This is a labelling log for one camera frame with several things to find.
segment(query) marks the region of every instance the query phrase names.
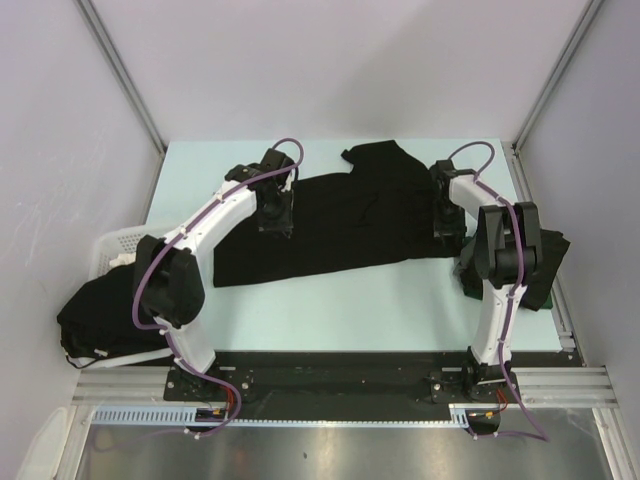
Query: black cloth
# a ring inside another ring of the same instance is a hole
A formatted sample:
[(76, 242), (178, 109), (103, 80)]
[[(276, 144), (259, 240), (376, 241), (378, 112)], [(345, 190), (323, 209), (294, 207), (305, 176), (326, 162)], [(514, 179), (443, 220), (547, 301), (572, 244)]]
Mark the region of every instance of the black cloth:
[(214, 285), (249, 285), (400, 262), (453, 257), (434, 240), (427, 167), (394, 141), (345, 150), (350, 173), (300, 180), (290, 239), (258, 232), (255, 215), (214, 252)]
[[(114, 358), (167, 347), (156, 330), (138, 330), (133, 324), (133, 270), (133, 265), (116, 267), (85, 283), (62, 308), (60, 343), (70, 357)], [(154, 323), (142, 309), (140, 321)]]
[[(571, 244), (564, 238), (561, 232), (551, 230), (540, 230), (542, 242), (542, 264), (538, 266), (531, 277), (529, 288), (522, 297), (520, 306), (529, 310), (538, 311), (542, 308), (553, 286), (553, 280), (562, 259), (569, 250)], [(472, 261), (472, 250), (475, 242), (467, 244), (460, 255), (460, 262), (456, 267), (456, 273), (460, 277), (464, 294), (472, 298), (482, 298), (482, 279), (476, 271)]]

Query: laundry basket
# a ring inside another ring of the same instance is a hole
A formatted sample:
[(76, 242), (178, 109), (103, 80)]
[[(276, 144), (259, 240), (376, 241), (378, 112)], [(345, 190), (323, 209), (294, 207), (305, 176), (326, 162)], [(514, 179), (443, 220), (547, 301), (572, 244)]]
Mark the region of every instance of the laundry basket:
[[(110, 270), (109, 261), (117, 258), (119, 254), (135, 253), (138, 242), (145, 235), (161, 237), (167, 232), (173, 230), (175, 226), (175, 224), (156, 226), (140, 225), (137, 227), (123, 228), (122, 230), (109, 232), (98, 238), (93, 245), (91, 266), (89, 268), (89, 280), (93, 280), (106, 274)], [(78, 358), (74, 359), (74, 363), (79, 367), (86, 365), (87, 369), (111, 368), (147, 362), (149, 360), (168, 357), (169, 355), (171, 355), (171, 350), (169, 348), (163, 348), (161, 350), (110, 358), (100, 360), (98, 362), (93, 362), (93, 359), (90, 358)]]
[(136, 253), (138, 242), (145, 235), (160, 237), (175, 227), (175, 224), (160, 226), (140, 225), (104, 234), (93, 245), (89, 280), (107, 273), (110, 270), (109, 261), (114, 260), (121, 253)]

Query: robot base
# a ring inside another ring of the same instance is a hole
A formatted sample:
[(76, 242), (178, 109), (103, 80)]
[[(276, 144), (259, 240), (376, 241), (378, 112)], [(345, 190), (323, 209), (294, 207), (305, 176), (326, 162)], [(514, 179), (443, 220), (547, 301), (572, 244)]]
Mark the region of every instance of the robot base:
[[(511, 372), (509, 378), (519, 394), (516, 374)], [(499, 403), (498, 390), (502, 391), (509, 403), (516, 402), (506, 382), (470, 385), (465, 381), (462, 370), (431, 372), (428, 379), (431, 382), (431, 401), (436, 404), (483, 403), (495, 405)]]

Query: light blue table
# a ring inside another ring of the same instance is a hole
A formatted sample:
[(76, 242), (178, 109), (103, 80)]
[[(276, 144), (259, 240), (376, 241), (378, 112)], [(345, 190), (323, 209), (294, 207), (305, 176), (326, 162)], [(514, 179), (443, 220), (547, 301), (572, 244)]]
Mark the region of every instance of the light blue table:
[[(372, 140), (303, 141), (300, 178), (348, 172), (345, 148)], [(465, 140), (398, 141), (427, 165), (446, 158)], [(237, 164), (259, 162), (273, 142), (172, 142), (148, 225), (179, 224), (204, 204)], [(498, 140), (498, 155), (483, 175), (506, 198), (516, 193)], [(286, 151), (297, 158), (295, 146)], [(455, 159), (457, 168), (478, 168), (487, 149), (475, 147)], [(470, 231), (475, 222), (467, 219)], [(452, 271), (454, 259), (423, 259), (279, 282), (210, 287), (215, 321), (209, 332), (216, 349), (278, 351), (445, 351), (466, 350), (480, 314), (478, 300), (462, 293)], [(550, 311), (520, 310), (513, 332), (519, 351), (561, 349)]]

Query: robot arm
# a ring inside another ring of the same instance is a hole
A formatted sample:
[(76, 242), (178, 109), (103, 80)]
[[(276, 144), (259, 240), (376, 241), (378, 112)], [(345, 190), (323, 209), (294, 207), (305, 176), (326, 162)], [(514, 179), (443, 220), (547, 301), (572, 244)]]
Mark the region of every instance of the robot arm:
[(434, 212), (436, 234), (443, 241), (460, 241), (464, 212), (478, 221), (477, 236), (470, 247), (476, 270), (482, 278), (483, 296), (480, 322), (469, 347), (472, 376), (469, 383), (502, 382), (501, 364), (505, 363), (508, 370), (511, 360), (514, 317), (531, 275), (542, 262), (537, 207), (531, 202), (514, 205), (525, 271), (522, 283), (516, 286), (519, 266), (516, 229), (500, 197), (476, 181), (475, 171), (456, 170), (451, 160), (437, 162), (431, 174), (439, 192)]
[(261, 231), (291, 234), (294, 170), (269, 175), (293, 165), (284, 153), (267, 150), (260, 164), (232, 169), (213, 198), (185, 223), (164, 238), (147, 235), (138, 243), (136, 290), (154, 259), (171, 245), (143, 285), (140, 304), (161, 331), (170, 333), (173, 347), (184, 361), (199, 372), (206, 372), (215, 360), (212, 336), (203, 318), (208, 311), (205, 286), (213, 282), (213, 250), (254, 212)]

